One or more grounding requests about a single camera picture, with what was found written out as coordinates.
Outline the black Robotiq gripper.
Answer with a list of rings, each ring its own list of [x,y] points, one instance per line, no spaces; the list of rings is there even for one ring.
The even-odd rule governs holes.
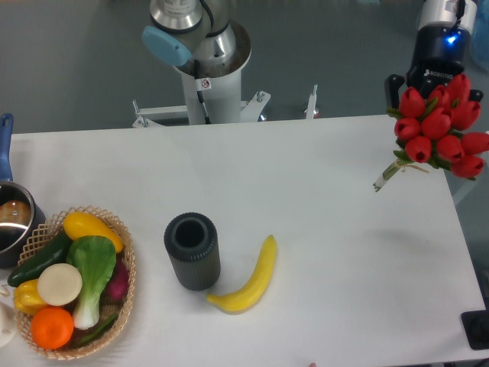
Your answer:
[[[465,71],[465,61],[471,35],[468,31],[442,25],[422,27],[416,36],[416,43],[406,84],[421,94],[430,94],[435,87],[448,84],[455,76]],[[384,81],[387,108],[398,110],[400,107],[400,87],[405,77],[390,74]],[[483,92],[472,89],[469,100],[480,102]]]

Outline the robot arm base with blue cap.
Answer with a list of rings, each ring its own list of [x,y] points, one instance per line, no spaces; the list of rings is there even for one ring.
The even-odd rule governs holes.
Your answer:
[[[229,15],[229,1],[152,1],[145,47],[195,79],[242,70],[251,56],[247,31]]]

